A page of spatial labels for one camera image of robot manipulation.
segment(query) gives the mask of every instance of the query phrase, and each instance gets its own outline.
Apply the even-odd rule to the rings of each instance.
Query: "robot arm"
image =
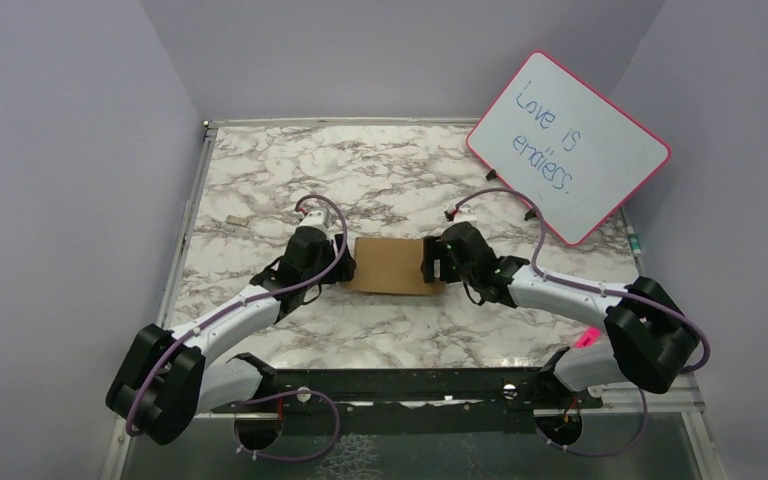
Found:
[[[596,327],[610,339],[610,344],[587,349],[562,349],[539,372],[514,372],[536,375],[536,382],[529,385],[537,385],[537,391],[529,398],[556,404],[589,385],[627,380],[650,392],[669,389],[698,338],[681,322],[657,310],[606,294],[627,291],[678,311],[657,282],[640,277],[632,285],[601,284],[549,272],[553,278],[587,284],[593,292],[599,292],[593,293],[557,280],[547,281],[545,273],[538,274],[529,267],[528,260],[497,257],[470,223],[474,220],[471,211],[461,207],[455,223],[441,236],[424,239],[425,261],[421,268],[426,281],[435,280],[434,264],[439,261],[441,279],[463,282],[472,288],[480,295],[476,302],[479,305],[492,302],[546,310]],[[275,370],[253,356],[239,355],[225,364],[214,363],[245,337],[274,325],[304,305],[311,288],[353,277],[355,263],[348,252],[339,259],[335,254],[335,246],[340,250],[345,238],[336,235],[332,243],[327,234],[329,221],[330,213],[325,209],[308,212],[284,255],[214,311],[169,331],[156,325],[143,328],[108,391],[107,406],[122,417],[131,414],[134,426],[165,445],[184,431],[196,413],[260,397],[263,391],[274,389],[276,385],[268,385],[270,381],[265,379],[274,383]],[[335,261],[336,268],[317,283],[288,288],[321,275]],[[160,364],[163,369],[159,375],[150,375]],[[146,385],[141,395],[140,389]],[[522,408],[527,410],[533,405]]]
[[[307,212],[284,255],[213,311],[168,331],[157,325],[140,330],[107,393],[108,408],[127,418],[140,397],[140,388],[164,355],[165,367],[139,398],[134,417],[134,425],[160,445],[177,438],[196,413],[254,396],[261,382],[261,366],[236,357],[224,365],[212,364],[247,336],[305,304],[311,288],[352,278],[355,262],[345,252],[318,283],[288,289],[312,279],[335,261],[335,249],[340,250],[346,239],[340,234],[333,241],[328,238],[330,219],[326,209]]]
[[[440,272],[446,272],[441,279],[472,288],[480,295],[478,305],[536,308],[607,333],[610,344],[565,349],[553,357],[544,370],[557,388],[579,392],[591,385],[630,381],[652,393],[669,390],[699,339],[663,312],[607,293],[628,292],[680,313],[657,282],[639,277],[630,285],[606,284],[543,270],[538,273],[526,259],[497,257],[472,225],[475,220],[472,210],[463,206],[442,235],[425,239],[426,281],[433,280],[429,260],[439,260]]]

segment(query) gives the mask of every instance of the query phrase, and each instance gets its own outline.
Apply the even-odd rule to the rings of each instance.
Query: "brown cardboard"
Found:
[[[355,240],[357,268],[343,287],[356,292],[439,295],[446,284],[422,280],[422,240],[360,237]]]

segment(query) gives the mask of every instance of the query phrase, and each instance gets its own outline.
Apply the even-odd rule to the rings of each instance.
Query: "pink whiteboard frame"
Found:
[[[526,58],[526,59],[525,59],[525,62],[523,62],[523,63],[522,63],[522,66],[521,66],[521,67],[519,67],[519,70],[517,70],[517,73],[515,73],[515,74],[514,74],[514,76],[513,76],[513,77],[511,77],[511,80],[508,82],[508,84],[507,84],[507,85],[505,85],[505,88],[503,88],[503,89],[502,89],[502,91],[501,91],[501,92],[499,92],[499,96],[497,96],[497,97],[496,97],[496,100],[494,100],[494,101],[493,101],[493,104],[492,104],[492,105],[490,105],[490,108],[488,108],[488,109],[487,109],[487,111],[486,111],[486,112],[484,112],[484,115],[482,115],[482,116],[481,116],[481,119],[479,119],[479,120],[478,120],[478,123],[476,123],[476,124],[475,124],[475,126],[474,126],[474,127],[472,127],[472,130],[470,130],[469,134],[466,136],[466,146],[467,146],[467,148],[469,148],[469,149],[470,149],[470,151],[472,151],[472,153],[473,153],[473,154],[474,154],[474,155],[475,155],[475,156],[476,156],[476,157],[477,157],[479,160],[481,160],[481,162],[482,162],[482,163],[484,163],[484,165],[487,165],[487,167],[488,167],[488,168],[490,168],[490,169],[493,169],[493,166],[492,166],[492,165],[490,165],[490,163],[489,163],[487,160],[485,160],[484,158],[482,158],[482,157],[481,157],[481,155],[479,155],[479,154],[478,154],[478,152],[476,152],[476,151],[475,151],[475,149],[473,149],[473,148],[472,148],[472,146],[469,144],[469,139],[470,139],[470,137],[472,136],[473,132],[475,132],[475,129],[476,129],[476,128],[478,128],[478,125],[480,125],[480,124],[481,124],[481,122],[482,122],[482,121],[484,121],[484,117],[486,117],[486,116],[487,116],[487,114],[488,114],[488,113],[490,113],[490,110],[492,110],[492,109],[493,109],[493,107],[495,107],[495,106],[496,106],[496,103],[498,103],[498,102],[499,102],[499,99],[500,99],[500,98],[502,98],[502,94],[503,94],[503,93],[505,93],[505,90],[507,90],[507,89],[508,89],[508,87],[511,85],[511,83],[514,81],[514,78],[516,78],[516,76],[517,76],[517,75],[519,75],[519,72],[521,72],[521,71],[522,71],[522,69],[523,69],[523,68],[525,68],[525,65],[528,63],[528,61],[529,61],[529,60],[531,60],[531,57],[533,57],[533,56],[534,56],[534,55],[536,55],[536,54],[540,54],[540,55],[543,55],[544,57],[548,58],[548,59],[549,59],[549,61],[551,61],[552,63],[554,63],[554,64],[555,64],[555,65],[557,65],[558,67],[560,67],[560,68],[561,68],[563,71],[565,71],[565,72],[566,72],[566,73],[568,73],[568,74],[569,74],[571,77],[573,77],[574,79],[576,79],[576,80],[577,80],[577,81],[578,81],[580,84],[582,84],[582,85],[584,85],[585,87],[587,87],[587,89],[588,89],[588,90],[590,90],[591,92],[593,92],[593,93],[595,93],[596,95],[598,95],[598,96],[599,96],[599,98],[601,98],[603,101],[605,101],[605,103],[607,103],[608,105],[610,105],[611,107],[613,107],[613,108],[614,108],[614,110],[616,110],[616,111],[618,111],[619,113],[621,113],[621,114],[622,114],[622,115],[623,115],[625,118],[627,118],[627,119],[631,120],[631,122],[632,122],[632,123],[634,123],[635,125],[637,125],[637,126],[638,126],[638,127],[641,129],[641,130],[643,130],[644,132],[646,132],[647,134],[649,134],[649,136],[651,136],[652,138],[654,138],[654,139],[655,139],[655,140],[656,140],[658,143],[660,143],[661,145],[663,145],[663,146],[664,146],[664,148],[666,148],[666,149],[667,149],[667,156],[666,156],[666,158],[664,158],[664,161],[663,161],[663,162],[661,162],[660,164],[658,164],[658,166],[657,166],[657,167],[655,167],[655,169],[654,169],[654,170],[652,170],[652,173],[650,173],[649,175],[647,175],[647,176],[646,176],[646,178],[644,178],[644,179],[643,179],[643,181],[641,181],[641,182],[640,182],[640,183],[639,183],[639,184],[638,184],[636,187],[634,187],[634,189],[632,189],[632,191],[631,191],[631,192],[629,192],[629,194],[628,194],[628,195],[626,195],[626,196],[625,196],[625,198],[623,198],[622,200],[620,200],[620,202],[617,204],[617,206],[615,206],[614,208],[612,208],[612,209],[611,209],[611,210],[608,212],[608,214],[607,214],[607,215],[605,215],[605,216],[602,218],[602,220],[599,220],[599,221],[596,223],[596,225],[594,225],[594,226],[593,226],[593,228],[591,228],[591,229],[590,229],[590,230],[589,230],[589,231],[588,231],[588,232],[587,232],[587,233],[586,233],[586,234],[585,234],[585,235],[584,235],[584,236],[581,238],[581,240],[580,240],[580,241],[578,241],[577,243],[570,243],[569,241],[567,241],[567,239],[565,239],[564,237],[562,237],[562,236],[561,236],[561,234],[559,234],[559,233],[558,233],[558,231],[557,231],[557,230],[555,230],[555,228],[552,226],[552,224],[550,224],[549,222],[546,222],[546,226],[548,226],[548,227],[549,227],[549,230],[551,230],[552,232],[554,232],[554,233],[555,233],[555,235],[557,235],[557,236],[558,236],[558,238],[560,238],[560,239],[561,239],[561,240],[562,240],[562,241],[563,241],[565,244],[567,244],[567,245],[569,245],[569,246],[572,246],[572,247],[574,247],[574,246],[576,246],[576,245],[581,245],[582,243],[584,243],[584,241],[585,241],[585,240],[587,240],[587,237],[589,237],[589,236],[590,236],[590,234],[591,234],[591,233],[593,233],[593,230],[596,230],[597,228],[599,228],[599,225],[602,225],[602,224],[605,222],[605,220],[606,220],[608,217],[610,217],[610,216],[611,216],[611,214],[613,214],[615,211],[617,211],[617,209],[618,209],[618,208],[620,208],[620,206],[621,206],[623,203],[625,203],[625,201],[626,201],[626,200],[628,200],[628,198],[629,198],[629,197],[631,197],[632,195],[634,195],[634,193],[635,193],[635,192],[637,192],[637,190],[639,190],[639,189],[640,189],[640,187],[641,187],[641,186],[642,186],[644,183],[646,183],[646,182],[647,182],[647,181],[648,181],[650,178],[652,178],[652,175],[654,175],[654,174],[655,174],[655,172],[657,172],[658,170],[660,170],[660,169],[661,169],[661,168],[664,166],[664,164],[666,164],[666,163],[667,163],[667,161],[670,159],[670,157],[672,156],[672,150],[670,149],[670,146],[669,146],[669,145],[667,145],[667,143],[666,143],[666,142],[664,142],[663,140],[661,140],[661,138],[660,138],[660,137],[658,137],[657,135],[655,135],[655,134],[654,134],[654,133],[653,133],[651,130],[649,130],[648,128],[646,128],[644,125],[642,125],[640,122],[638,122],[637,120],[635,120],[634,118],[632,118],[632,117],[631,117],[629,114],[627,114],[627,113],[626,113],[625,111],[623,111],[621,108],[619,108],[618,106],[616,106],[616,105],[614,104],[614,102],[610,101],[610,100],[609,100],[607,97],[605,97],[605,96],[604,96],[604,95],[602,95],[601,93],[599,93],[599,92],[597,92],[596,90],[594,90],[594,89],[593,89],[593,87],[591,87],[591,86],[590,86],[590,85],[588,85],[586,82],[584,82],[584,80],[582,80],[581,78],[579,78],[579,77],[578,77],[576,74],[572,73],[571,71],[569,71],[569,69],[567,69],[566,67],[564,67],[563,65],[561,65],[560,63],[558,63],[558,61],[557,61],[557,60],[555,60],[554,58],[552,58],[552,56],[551,56],[551,55],[549,55],[548,53],[546,53],[546,52],[544,52],[544,51],[542,51],[542,50],[535,50],[534,52],[531,52],[531,54],[528,56],[528,58]],[[505,185],[507,185],[507,186],[508,186],[508,188],[513,188],[513,187],[512,187],[512,186],[511,186],[511,185],[510,185],[510,184],[509,184],[509,183],[508,183],[508,182],[507,182],[507,181],[506,181],[504,178],[502,178],[501,176],[499,176],[498,178],[499,178],[499,180],[501,180],[501,181],[502,181],[502,183],[504,183]]]

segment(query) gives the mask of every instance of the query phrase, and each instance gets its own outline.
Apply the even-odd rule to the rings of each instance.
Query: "lavender wall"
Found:
[[[543,49],[610,93],[663,0],[142,0],[202,116],[478,116]]]
[[[136,0],[0,1],[0,478],[97,478],[201,131]]]
[[[768,478],[768,2],[668,0],[613,99],[673,147],[629,204],[644,265],[711,337],[730,478]]]

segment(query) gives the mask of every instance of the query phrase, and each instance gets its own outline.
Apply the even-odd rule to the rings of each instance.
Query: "white marble table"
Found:
[[[281,255],[296,223],[293,204],[305,193],[342,206],[350,237],[419,238],[442,231],[446,205],[495,185],[468,153],[468,132],[419,125],[223,127],[172,325],[226,301]],[[502,194],[470,203],[497,254],[530,258],[539,227],[523,221],[524,205]],[[248,223],[229,225],[228,215]],[[576,248],[550,238],[540,264],[609,282],[637,276],[618,217]],[[248,351],[281,368],[530,366],[584,331],[542,311],[477,307],[455,285],[439,297],[366,295],[328,286],[315,303],[228,355]]]

